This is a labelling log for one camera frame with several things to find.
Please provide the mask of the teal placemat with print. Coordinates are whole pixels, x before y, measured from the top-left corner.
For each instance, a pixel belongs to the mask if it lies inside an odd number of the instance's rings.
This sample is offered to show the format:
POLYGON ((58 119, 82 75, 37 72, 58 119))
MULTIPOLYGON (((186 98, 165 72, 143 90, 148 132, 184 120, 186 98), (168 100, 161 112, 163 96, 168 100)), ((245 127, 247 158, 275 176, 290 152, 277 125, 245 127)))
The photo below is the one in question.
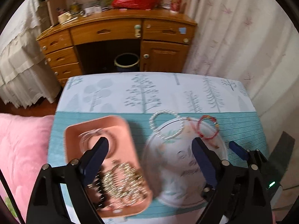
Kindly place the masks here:
MULTIPOLYGON (((149 186, 154 194, 150 206, 140 214, 124 218, 108 218, 106 223, 192 223, 205 207, 201 198, 204 178, 193 157, 193 131, 200 114, 185 113, 184 131, 176 138, 163 142, 153 135, 149 114, 121 113, 130 126, 135 148, 149 186)), ((235 166, 246 166, 229 149, 235 141, 248 150, 260 150, 269 155, 266 137, 256 112, 215 113, 220 132, 213 142, 217 155, 235 166)))

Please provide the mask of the cream mug on desk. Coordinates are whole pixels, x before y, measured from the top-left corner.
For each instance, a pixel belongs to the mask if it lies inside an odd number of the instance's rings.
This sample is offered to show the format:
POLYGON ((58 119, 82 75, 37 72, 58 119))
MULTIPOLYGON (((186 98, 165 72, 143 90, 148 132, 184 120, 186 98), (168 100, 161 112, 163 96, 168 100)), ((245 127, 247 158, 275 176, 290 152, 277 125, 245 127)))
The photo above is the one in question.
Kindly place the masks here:
POLYGON ((71 17, 72 17, 72 14, 70 12, 64 12, 58 16, 58 22, 59 22, 59 24, 63 24, 65 22, 69 21, 71 19, 71 17))

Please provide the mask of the pink twisted bangle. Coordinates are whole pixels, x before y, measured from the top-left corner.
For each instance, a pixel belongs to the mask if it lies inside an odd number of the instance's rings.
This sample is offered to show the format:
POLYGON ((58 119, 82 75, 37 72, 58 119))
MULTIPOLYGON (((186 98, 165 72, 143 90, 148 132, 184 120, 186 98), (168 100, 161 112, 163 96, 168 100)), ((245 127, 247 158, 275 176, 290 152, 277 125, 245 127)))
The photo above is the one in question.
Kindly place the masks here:
POLYGON ((108 153, 106 158, 111 157, 116 150, 116 138, 108 130, 104 128, 98 128, 83 132, 78 136, 79 147, 81 153, 85 153, 87 150, 91 150, 100 138, 106 138, 108 140, 108 153))

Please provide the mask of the pink rectangular jewelry tray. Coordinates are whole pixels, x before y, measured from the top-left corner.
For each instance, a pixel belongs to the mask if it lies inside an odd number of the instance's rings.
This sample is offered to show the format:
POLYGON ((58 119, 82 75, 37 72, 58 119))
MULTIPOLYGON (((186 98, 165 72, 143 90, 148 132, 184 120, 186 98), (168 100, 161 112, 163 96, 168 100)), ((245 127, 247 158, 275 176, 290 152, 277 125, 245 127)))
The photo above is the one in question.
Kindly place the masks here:
POLYGON ((152 191, 143 176, 125 119, 110 115, 68 126, 64 132, 66 160, 82 157, 78 136, 98 128, 110 131, 117 145, 114 154, 105 157, 93 182, 86 187, 97 213, 103 218, 113 218, 145 211, 152 202, 152 191))

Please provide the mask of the dark waste bin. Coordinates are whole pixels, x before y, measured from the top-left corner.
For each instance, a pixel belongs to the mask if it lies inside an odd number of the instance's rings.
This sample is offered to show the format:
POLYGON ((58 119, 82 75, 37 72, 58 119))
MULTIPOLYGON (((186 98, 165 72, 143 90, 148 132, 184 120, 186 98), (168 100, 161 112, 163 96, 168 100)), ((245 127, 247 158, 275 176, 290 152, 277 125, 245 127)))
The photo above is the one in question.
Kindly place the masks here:
POLYGON ((114 60, 117 72, 138 72, 140 58, 134 53, 123 53, 114 60))

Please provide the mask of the white curtain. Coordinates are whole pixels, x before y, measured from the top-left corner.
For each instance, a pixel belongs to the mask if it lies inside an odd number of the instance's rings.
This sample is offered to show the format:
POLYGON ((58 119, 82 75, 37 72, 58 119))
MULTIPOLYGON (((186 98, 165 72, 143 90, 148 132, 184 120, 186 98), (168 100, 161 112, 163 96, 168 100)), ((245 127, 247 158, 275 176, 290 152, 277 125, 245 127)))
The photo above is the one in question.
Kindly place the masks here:
POLYGON ((185 72, 243 83, 269 150, 298 139, 298 1, 187 0, 198 29, 185 72))

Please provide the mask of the lace covered furniture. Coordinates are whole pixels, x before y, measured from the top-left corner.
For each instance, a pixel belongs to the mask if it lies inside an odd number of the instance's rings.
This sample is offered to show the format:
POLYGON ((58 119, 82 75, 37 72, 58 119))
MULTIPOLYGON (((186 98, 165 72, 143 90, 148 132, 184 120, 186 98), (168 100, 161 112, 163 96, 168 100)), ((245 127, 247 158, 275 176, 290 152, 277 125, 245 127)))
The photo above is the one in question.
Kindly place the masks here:
POLYGON ((51 26, 47 0, 25 0, 1 33, 1 101, 27 108, 53 103, 61 85, 36 38, 51 26))

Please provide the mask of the wooden desk with drawers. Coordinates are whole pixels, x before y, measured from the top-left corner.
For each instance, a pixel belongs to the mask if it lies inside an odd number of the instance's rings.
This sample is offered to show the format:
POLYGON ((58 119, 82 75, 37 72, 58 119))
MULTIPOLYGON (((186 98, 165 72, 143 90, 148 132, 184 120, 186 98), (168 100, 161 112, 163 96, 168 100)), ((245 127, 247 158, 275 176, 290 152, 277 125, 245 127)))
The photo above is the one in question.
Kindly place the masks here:
POLYGON ((196 22, 168 10, 110 10, 43 31, 37 41, 61 85, 73 76, 117 72, 123 53, 140 58, 139 71, 182 72, 196 22))

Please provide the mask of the red white paper cup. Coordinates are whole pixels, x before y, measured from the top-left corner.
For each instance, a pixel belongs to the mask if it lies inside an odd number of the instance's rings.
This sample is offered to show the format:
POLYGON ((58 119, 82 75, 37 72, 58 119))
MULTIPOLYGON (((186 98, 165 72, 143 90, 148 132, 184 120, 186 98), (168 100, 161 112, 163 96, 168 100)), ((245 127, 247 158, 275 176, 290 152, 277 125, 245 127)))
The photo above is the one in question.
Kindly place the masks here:
POLYGON ((179 13, 181 3, 182 3, 182 0, 171 0, 170 12, 175 13, 175 14, 179 13))

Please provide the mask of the tree print tablecloth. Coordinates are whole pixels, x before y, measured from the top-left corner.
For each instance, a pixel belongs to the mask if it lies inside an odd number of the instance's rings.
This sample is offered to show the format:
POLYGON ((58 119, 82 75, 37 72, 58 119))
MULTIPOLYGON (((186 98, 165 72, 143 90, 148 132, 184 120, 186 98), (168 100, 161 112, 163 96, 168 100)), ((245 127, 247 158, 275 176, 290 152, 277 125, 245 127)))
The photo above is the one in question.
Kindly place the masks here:
MULTIPOLYGON (((121 113, 149 114, 161 110, 211 115, 256 112, 239 81, 182 73, 129 72, 75 76, 62 92, 48 150, 51 166, 66 163, 64 132, 70 125, 121 113)), ((155 119, 156 127, 176 138, 179 123, 172 115, 155 119)))

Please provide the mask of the pink blanket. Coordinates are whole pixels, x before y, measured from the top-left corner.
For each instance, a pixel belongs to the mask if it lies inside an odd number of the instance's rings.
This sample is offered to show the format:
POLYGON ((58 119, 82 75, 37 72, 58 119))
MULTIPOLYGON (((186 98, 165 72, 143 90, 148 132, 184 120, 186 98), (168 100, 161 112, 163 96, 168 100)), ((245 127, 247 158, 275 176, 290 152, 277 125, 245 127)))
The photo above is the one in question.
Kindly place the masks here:
POLYGON ((47 162, 53 115, 1 114, 1 171, 23 218, 38 173, 47 162))

